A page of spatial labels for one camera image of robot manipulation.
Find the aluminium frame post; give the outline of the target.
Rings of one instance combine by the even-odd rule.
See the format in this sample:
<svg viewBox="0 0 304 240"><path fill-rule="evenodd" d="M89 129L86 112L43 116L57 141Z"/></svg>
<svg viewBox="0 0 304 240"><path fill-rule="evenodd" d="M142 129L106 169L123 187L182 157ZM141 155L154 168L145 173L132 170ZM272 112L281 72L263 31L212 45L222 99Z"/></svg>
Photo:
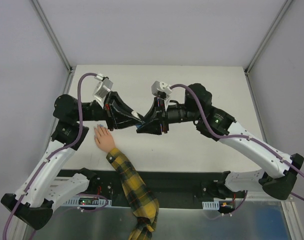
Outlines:
<svg viewBox="0 0 304 240"><path fill-rule="evenodd" d="M294 0L285 0L282 4L280 10L277 12L275 18L273 19L271 25L269 26L268 30L266 31L264 37L262 38L258 48L256 49L254 55L252 56L251 60L249 61L248 65L244 69L244 74L246 76L249 75L253 67L255 66L256 62L260 58L262 52L267 47L270 39L273 37L274 33L278 29L279 25L281 24L282 20L288 13L289 9L293 5Z"/></svg>
<svg viewBox="0 0 304 240"><path fill-rule="evenodd" d="M59 59L61 60L64 68L67 70L68 73L73 71L73 66L70 64L52 26L49 22L43 7L41 6L38 0L30 0L29 1L31 6L33 7L41 25L43 26L45 33L47 34L56 54L58 55Z"/></svg>

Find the left aluminium frame post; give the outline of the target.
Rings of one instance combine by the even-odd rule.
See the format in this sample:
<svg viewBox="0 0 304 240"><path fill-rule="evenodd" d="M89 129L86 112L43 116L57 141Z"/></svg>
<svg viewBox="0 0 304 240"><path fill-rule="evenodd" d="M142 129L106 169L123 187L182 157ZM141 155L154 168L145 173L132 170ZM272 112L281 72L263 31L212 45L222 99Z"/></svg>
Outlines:
<svg viewBox="0 0 304 240"><path fill-rule="evenodd" d="M41 25L43 26L45 33L47 34L56 54L58 55L59 59L61 60L64 68L67 70L68 73L73 71L73 66L70 64L52 26L49 22L43 7L41 6L38 0L30 0L29 1L31 6L33 7Z"/></svg>

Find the right aluminium frame post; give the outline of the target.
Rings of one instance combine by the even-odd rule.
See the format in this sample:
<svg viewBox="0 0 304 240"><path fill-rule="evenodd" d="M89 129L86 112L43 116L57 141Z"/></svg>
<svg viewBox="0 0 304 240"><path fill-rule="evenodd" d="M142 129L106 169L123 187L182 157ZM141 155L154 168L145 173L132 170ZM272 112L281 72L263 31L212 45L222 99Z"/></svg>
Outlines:
<svg viewBox="0 0 304 240"><path fill-rule="evenodd" d="M273 19L271 25L269 26L268 30L266 31L264 37L262 38L258 48L256 49L254 55L252 56L251 60L249 61L248 65L244 69L244 74L246 76L249 75L253 67L255 66L256 62L260 58L262 52L267 47L270 39L273 37L274 33L278 29L279 25L281 24L282 20L288 13L289 9L293 5L294 0L285 0L282 4L280 10L277 12L275 18Z"/></svg>

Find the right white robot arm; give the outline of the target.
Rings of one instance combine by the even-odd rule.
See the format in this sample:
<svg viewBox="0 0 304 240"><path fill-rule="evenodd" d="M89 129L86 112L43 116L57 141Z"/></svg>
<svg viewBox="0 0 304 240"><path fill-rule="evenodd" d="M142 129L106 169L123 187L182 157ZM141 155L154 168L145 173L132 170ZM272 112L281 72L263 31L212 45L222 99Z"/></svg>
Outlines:
<svg viewBox="0 0 304 240"><path fill-rule="evenodd" d="M162 135L170 124L192 122L203 136L233 148L260 167L256 171L225 171L214 192L219 198L239 191L264 192L285 201L291 195L304 158L289 155L260 140L226 111L212 105L212 94L200 83L188 86L155 81L153 105L137 127L138 134Z"/></svg>

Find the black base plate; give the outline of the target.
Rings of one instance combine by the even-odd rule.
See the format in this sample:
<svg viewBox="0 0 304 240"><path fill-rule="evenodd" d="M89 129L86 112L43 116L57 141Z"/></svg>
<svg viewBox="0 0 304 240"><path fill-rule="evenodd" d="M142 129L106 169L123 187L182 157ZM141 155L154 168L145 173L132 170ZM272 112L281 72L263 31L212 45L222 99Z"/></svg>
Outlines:
<svg viewBox="0 0 304 240"><path fill-rule="evenodd" d="M114 170L95 170L96 192L111 200L113 207L128 207L121 180ZM203 202L223 197L250 199L251 192L232 193L230 190L215 190L222 178L219 172L138 172L163 209L202 209Z"/></svg>

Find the yellow plaid sleeve forearm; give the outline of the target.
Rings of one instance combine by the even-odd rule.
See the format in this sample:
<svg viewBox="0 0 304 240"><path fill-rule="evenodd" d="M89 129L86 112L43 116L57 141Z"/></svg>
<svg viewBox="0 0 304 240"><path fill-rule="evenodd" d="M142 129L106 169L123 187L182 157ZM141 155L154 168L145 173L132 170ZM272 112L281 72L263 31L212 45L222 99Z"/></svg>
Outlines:
<svg viewBox="0 0 304 240"><path fill-rule="evenodd" d="M160 210L157 197L145 184L130 160L118 148L112 149L106 159L118 174L128 205L137 220L128 238L150 240L157 228Z"/></svg>

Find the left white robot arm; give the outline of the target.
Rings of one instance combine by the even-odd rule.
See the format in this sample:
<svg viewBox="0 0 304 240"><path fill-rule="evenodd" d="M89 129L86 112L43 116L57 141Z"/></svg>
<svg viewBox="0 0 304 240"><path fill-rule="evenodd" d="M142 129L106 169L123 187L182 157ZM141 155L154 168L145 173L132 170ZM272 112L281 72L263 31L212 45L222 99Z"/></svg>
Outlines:
<svg viewBox="0 0 304 240"><path fill-rule="evenodd" d="M103 98L81 102L68 94L59 96L54 103L53 116L58 119L51 141L25 183L15 193L6 193L1 203L17 218L32 227L42 229L57 208L77 194L99 195L99 177L82 168L57 190L50 188L67 160L79 149L89 131L85 121L105 121L108 128L124 129L141 125L143 116L126 105L116 91Z"/></svg>

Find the mannequin hand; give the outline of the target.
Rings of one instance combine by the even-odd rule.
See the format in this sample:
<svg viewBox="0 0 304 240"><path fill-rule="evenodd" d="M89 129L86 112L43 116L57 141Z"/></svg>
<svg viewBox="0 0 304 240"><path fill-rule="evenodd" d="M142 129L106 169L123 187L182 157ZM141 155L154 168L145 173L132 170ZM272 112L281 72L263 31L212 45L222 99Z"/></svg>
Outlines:
<svg viewBox="0 0 304 240"><path fill-rule="evenodd" d="M94 127L94 141L96 146L105 153L109 153L116 147L109 130L102 125Z"/></svg>

